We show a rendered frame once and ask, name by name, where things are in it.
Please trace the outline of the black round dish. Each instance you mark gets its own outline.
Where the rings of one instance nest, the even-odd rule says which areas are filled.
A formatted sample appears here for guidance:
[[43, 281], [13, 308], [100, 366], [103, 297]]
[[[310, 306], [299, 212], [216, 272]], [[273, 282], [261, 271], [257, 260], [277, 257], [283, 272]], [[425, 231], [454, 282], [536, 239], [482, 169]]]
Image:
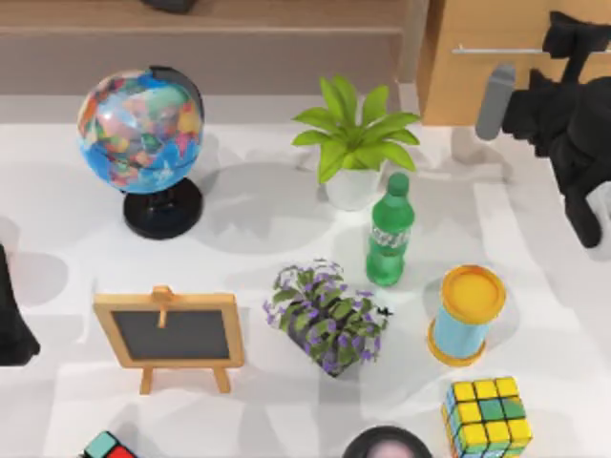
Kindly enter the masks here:
[[359, 434], [342, 458], [432, 458], [428, 447], [401, 427], [371, 427]]

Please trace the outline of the wooden framed blackboard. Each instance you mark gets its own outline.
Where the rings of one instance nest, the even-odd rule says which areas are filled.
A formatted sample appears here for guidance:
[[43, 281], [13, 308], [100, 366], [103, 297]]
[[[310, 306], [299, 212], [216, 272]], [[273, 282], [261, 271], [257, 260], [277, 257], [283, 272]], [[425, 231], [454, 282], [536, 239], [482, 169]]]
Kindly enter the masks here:
[[142, 370], [139, 393], [152, 391], [157, 369], [207, 368], [228, 393], [227, 370], [244, 365], [236, 296], [178, 294], [165, 285], [149, 294], [94, 295], [93, 309], [120, 365]]

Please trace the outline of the yellow and blue cylinder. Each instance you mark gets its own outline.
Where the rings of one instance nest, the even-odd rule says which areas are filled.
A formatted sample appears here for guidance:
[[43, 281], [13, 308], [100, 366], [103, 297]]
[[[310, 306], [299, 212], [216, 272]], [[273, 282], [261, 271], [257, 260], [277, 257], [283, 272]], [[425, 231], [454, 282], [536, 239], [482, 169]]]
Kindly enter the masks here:
[[506, 296], [503, 282], [486, 267], [463, 264], [450, 270], [441, 282], [440, 306], [428, 328], [431, 354], [454, 367], [476, 361]]

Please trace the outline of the pale grey rounded box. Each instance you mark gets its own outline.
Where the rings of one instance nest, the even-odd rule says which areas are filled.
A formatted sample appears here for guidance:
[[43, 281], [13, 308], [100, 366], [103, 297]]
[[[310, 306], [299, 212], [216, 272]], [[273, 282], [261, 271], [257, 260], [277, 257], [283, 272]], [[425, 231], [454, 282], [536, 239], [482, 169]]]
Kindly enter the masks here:
[[492, 71], [474, 126], [479, 139], [491, 141], [498, 136], [515, 84], [516, 68], [513, 64], [500, 63]]

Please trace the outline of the red and cyan puzzle cube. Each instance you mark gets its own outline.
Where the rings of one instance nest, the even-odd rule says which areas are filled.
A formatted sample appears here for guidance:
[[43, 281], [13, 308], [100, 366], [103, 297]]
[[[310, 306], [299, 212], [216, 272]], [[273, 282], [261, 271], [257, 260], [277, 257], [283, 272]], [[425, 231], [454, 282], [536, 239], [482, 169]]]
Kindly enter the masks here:
[[101, 431], [77, 458], [138, 458], [109, 431]]

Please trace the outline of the green plant in white pot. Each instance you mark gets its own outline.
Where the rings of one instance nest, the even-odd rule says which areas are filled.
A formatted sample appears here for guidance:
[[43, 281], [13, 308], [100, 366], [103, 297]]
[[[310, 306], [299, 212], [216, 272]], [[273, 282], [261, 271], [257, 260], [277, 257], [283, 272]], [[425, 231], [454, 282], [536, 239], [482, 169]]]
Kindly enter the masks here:
[[373, 199], [386, 162], [415, 169], [408, 148], [417, 146], [419, 139], [410, 125], [420, 116], [390, 112], [387, 85], [375, 87], [360, 100], [354, 85], [339, 74], [322, 77], [319, 84], [326, 105], [293, 117], [308, 128], [292, 144], [319, 148], [316, 175], [329, 203], [340, 210], [358, 211]]

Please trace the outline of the purple flower plant dark pot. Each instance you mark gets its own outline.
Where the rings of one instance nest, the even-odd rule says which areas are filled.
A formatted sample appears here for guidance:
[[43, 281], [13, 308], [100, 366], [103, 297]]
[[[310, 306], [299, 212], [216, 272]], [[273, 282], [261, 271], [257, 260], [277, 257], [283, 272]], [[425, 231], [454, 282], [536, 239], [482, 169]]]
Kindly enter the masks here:
[[267, 322], [282, 330], [331, 377], [374, 362], [392, 312], [368, 290], [351, 290], [339, 263], [324, 258], [283, 268], [263, 303]]

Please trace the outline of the brown stepped shelf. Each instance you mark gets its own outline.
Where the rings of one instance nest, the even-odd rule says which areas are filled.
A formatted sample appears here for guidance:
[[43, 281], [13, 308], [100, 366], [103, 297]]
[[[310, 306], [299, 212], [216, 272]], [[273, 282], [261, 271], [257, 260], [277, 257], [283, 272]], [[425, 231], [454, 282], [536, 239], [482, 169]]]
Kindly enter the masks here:
[[369, 87], [411, 72], [414, 0], [0, 0], [0, 94], [83, 94], [150, 65], [207, 94], [313, 94], [322, 75]]

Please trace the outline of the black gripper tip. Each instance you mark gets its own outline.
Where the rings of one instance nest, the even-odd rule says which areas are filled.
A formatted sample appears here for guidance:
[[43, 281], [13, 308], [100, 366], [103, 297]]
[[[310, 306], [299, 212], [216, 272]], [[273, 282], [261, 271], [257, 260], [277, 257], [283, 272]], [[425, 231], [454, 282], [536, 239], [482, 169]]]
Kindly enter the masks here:
[[0, 243], [0, 366], [23, 366], [40, 352], [14, 297], [9, 264]]

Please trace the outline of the yellow and green puzzle cube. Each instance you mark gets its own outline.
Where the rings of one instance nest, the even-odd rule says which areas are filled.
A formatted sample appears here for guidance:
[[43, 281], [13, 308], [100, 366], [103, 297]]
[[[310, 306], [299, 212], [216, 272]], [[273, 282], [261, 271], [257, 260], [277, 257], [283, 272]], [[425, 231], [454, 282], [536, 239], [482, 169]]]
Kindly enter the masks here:
[[533, 439], [512, 377], [451, 383], [441, 414], [452, 458], [521, 458]]

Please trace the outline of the green bottle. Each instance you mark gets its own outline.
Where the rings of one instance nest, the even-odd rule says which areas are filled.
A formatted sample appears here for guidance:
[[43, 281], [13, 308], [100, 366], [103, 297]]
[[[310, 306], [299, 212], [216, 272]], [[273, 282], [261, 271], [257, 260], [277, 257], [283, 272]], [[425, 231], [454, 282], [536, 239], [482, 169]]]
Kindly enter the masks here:
[[415, 219], [409, 189], [407, 175], [391, 174], [385, 194], [372, 208], [366, 272], [368, 279], [380, 286], [392, 286], [403, 275]]

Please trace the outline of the black object on shelf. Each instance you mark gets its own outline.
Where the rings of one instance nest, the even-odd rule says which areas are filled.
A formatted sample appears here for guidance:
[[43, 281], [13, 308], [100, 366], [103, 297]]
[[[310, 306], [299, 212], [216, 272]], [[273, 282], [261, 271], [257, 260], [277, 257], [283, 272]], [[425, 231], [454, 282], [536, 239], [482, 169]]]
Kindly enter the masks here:
[[140, 0], [144, 5], [173, 14], [188, 13], [197, 0]]

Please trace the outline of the multicoloured globe on black stand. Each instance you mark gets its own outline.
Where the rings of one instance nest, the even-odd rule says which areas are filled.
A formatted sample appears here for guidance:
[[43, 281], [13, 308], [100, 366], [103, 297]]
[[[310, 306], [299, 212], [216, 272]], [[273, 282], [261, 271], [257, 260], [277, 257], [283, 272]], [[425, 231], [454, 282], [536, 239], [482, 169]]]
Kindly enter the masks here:
[[76, 122], [90, 169], [123, 194], [126, 225], [173, 239], [200, 219], [203, 195], [188, 174], [203, 142], [200, 90], [166, 66], [112, 74], [85, 97]]

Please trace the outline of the wooden cupboard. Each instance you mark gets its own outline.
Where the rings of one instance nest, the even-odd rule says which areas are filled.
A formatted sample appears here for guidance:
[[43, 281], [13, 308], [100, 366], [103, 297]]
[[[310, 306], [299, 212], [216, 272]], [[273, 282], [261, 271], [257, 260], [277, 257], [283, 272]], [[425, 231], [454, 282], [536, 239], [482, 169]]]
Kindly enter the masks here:
[[488, 78], [500, 63], [515, 66], [519, 89], [527, 87], [533, 68], [560, 79], [565, 62], [548, 54], [452, 54], [459, 45], [541, 50], [552, 10], [611, 24], [611, 0], [429, 0], [416, 76], [423, 124], [475, 124]]

